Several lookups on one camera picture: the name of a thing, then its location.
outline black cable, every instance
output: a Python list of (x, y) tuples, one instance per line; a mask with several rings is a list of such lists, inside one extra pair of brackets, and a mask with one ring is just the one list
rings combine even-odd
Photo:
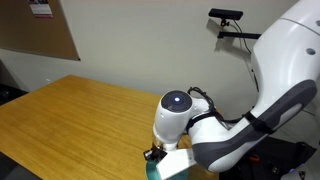
[(303, 111), (303, 112), (305, 112), (305, 113), (308, 113), (308, 114), (310, 114), (311, 116), (316, 116), (315, 114), (313, 114), (313, 113), (311, 113), (311, 112), (309, 112), (309, 111), (306, 111), (306, 110), (301, 110), (301, 111)]
[[(240, 28), (240, 26), (238, 25), (238, 23), (237, 23), (235, 20), (233, 20), (233, 22), (236, 24), (236, 26), (239, 28), (240, 32), (242, 33), (242, 29)], [(245, 38), (242, 38), (242, 39), (243, 39), (243, 41), (244, 41), (244, 45), (246, 46), (247, 50), (248, 50), (249, 53), (251, 54), (251, 51), (250, 51), (250, 49), (249, 49), (248, 46), (247, 46), (246, 39), (245, 39)]]
[(216, 108), (214, 107), (214, 102), (213, 100), (207, 95), (206, 92), (203, 92), (200, 88), (198, 87), (190, 87), (188, 90), (188, 94), (190, 95), (191, 91), (195, 91), (197, 93), (199, 93), (201, 96), (204, 97), (204, 99), (208, 102), (209, 104), (209, 110), (210, 111), (215, 111)]
[(224, 122), (224, 123), (229, 123), (229, 124), (236, 124), (238, 123), (241, 119), (241, 118), (238, 118), (238, 119), (234, 119), (234, 120), (225, 120), (222, 115), (216, 110), (216, 108), (214, 107), (214, 102), (213, 100), (207, 95), (206, 92), (203, 92), (200, 88), (198, 87), (190, 87), (190, 89), (188, 90), (188, 94), (190, 95), (190, 93), (192, 91), (195, 91), (197, 93), (199, 93), (201, 96), (203, 96), (205, 98), (205, 100), (208, 102), (209, 104), (209, 111), (210, 112), (214, 112), (215, 113), (215, 117), (217, 120), (221, 121), (221, 122)]

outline black bracket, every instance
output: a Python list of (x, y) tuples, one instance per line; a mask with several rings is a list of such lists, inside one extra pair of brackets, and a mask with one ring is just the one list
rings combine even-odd
[(220, 31), (218, 38), (222, 39), (224, 37), (235, 37), (235, 38), (245, 38), (245, 39), (259, 39), (261, 34), (253, 34), (253, 33), (236, 33), (236, 32), (224, 32)]

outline black circular cap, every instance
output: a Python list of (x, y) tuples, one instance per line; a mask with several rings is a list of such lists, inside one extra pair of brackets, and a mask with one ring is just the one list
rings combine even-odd
[(191, 108), (192, 99), (183, 91), (170, 91), (163, 96), (161, 106), (171, 112), (185, 112)]

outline green object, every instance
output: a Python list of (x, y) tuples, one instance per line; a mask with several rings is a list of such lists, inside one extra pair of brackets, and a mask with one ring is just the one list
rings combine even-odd
[[(146, 176), (147, 180), (160, 180), (160, 176), (157, 171), (157, 162), (147, 161), (146, 163)], [(168, 180), (186, 180), (188, 177), (188, 170), (184, 170)]]

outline camera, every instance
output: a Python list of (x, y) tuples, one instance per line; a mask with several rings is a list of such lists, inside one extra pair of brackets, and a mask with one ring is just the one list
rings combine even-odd
[(242, 11), (233, 11), (225, 9), (212, 8), (209, 12), (210, 17), (216, 17), (221, 19), (240, 20), (243, 15)]

